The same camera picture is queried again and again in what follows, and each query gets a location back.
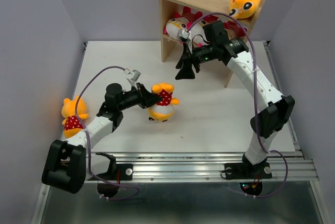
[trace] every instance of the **metal frame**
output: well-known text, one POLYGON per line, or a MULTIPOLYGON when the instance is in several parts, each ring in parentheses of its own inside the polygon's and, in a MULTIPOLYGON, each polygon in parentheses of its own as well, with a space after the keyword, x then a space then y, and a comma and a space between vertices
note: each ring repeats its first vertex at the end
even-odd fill
MULTIPOLYGON (((276 73, 273 69, 269 49, 264 42, 275 82, 279 89, 276 73)), ((310 181, 313 193, 324 223, 331 223, 319 178, 312 160, 305 160, 301 151, 291 120, 288 122, 295 152, 284 152, 289 173, 288 181, 310 181)), ((243 153, 109 153, 116 157, 118 163, 133 164, 133 180, 131 183, 227 183, 247 182, 228 181, 220 177, 225 163, 240 162, 243 153)), ((284 179, 285 165, 277 154, 269 154, 268 162, 273 178, 267 182, 278 182, 284 179)), ((33 224, 40 223, 46 205, 49 186, 42 185, 33 215, 33 224)))

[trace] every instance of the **plush bear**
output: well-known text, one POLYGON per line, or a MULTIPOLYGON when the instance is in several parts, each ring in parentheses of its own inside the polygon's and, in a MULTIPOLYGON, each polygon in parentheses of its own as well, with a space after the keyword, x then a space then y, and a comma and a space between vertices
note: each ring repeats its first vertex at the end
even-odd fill
POLYGON ((153 85, 151 90, 163 100, 149 108, 149 120, 166 122, 174 114, 173 105, 179 104, 179 100, 172 97, 174 87, 172 84, 159 83, 153 85))
MULTIPOLYGON (((202 12, 197 12, 193 14, 189 7, 184 7, 183 13, 180 15, 178 12, 174 13, 174 18, 167 21, 166 26, 164 28, 164 33, 168 34, 171 38, 177 40, 178 31, 180 29, 188 29, 192 23, 196 21, 196 19, 200 18, 203 15, 202 12)), ((192 38, 201 34, 203 29, 199 23, 191 29, 192 38)))
MULTIPOLYGON (((79 122, 78 118, 75 116, 75 103, 77 102, 79 96, 77 96, 74 100, 70 100, 69 98, 64 99, 63 107, 62 107, 62 116, 65 118, 62 122, 64 125, 63 133, 64 136, 70 138, 76 135, 83 129, 82 124, 79 122)), ((88 114, 86 113, 87 107, 85 102, 80 98, 78 102, 77 113, 78 116, 85 120, 88 118, 88 114)))

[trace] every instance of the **white table surface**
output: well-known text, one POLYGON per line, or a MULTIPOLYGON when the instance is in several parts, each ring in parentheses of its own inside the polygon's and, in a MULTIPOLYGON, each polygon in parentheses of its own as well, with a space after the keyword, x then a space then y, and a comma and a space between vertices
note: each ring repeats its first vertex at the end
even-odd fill
MULTIPOLYGON (((258 66, 274 84, 273 75, 262 42, 255 42, 258 66)), ((142 73, 141 82, 150 91, 155 83, 175 86, 173 96, 180 100, 175 115, 167 122, 148 120, 148 111, 136 106, 124 111, 119 128, 100 141, 96 152, 245 152, 249 146, 254 116, 253 99, 234 75, 224 88, 228 69, 222 62, 201 65, 194 80, 175 80, 175 65, 182 46, 177 45, 167 61, 161 61, 159 41, 90 41, 88 42, 79 79, 78 95, 89 80, 101 69, 120 65, 142 73)), ((130 84, 121 70, 107 70, 83 95, 88 106, 88 124, 104 101, 106 86, 119 83, 125 90, 130 84)), ((271 149, 294 152, 288 126, 280 131, 271 149)))

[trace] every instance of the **red polka dot bib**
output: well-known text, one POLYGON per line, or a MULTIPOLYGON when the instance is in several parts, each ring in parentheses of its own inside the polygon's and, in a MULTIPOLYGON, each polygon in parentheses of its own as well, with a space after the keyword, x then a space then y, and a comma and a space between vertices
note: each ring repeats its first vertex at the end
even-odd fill
POLYGON ((160 97, 163 98, 163 101, 160 101, 157 103, 157 105, 169 105, 171 103, 172 99, 172 92, 167 92, 166 90, 162 90, 161 92, 158 93, 160 97))
POLYGON ((63 130, 66 131, 66 130, 71 130, 75 128, 83 129, 83 126, 79 122, 76 116, 67 117, 63 130))

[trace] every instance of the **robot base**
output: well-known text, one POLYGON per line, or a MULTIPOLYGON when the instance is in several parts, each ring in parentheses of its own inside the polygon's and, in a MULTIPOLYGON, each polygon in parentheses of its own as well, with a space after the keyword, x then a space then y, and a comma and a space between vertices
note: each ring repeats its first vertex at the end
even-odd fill
POLYGON ((270 164, 266 159, 259 164, 252 165, 245 156, 242 163, 226 163, 225 179, 227 180, 253 180, 259 174, 262 179, 272 178, 270 164))
MULTIPOLYGON (((98 174, 97 176, 104 180, 111 181, 131 181, 133 165, 132 164, 117 164, 116 158, 113 155, 107 153, 97 153, 97 155, 104 156, 109 160, 109 167, 107 172, 98 174)), ((89 181, 97 181, 96 178, 92 177, 89 181)))

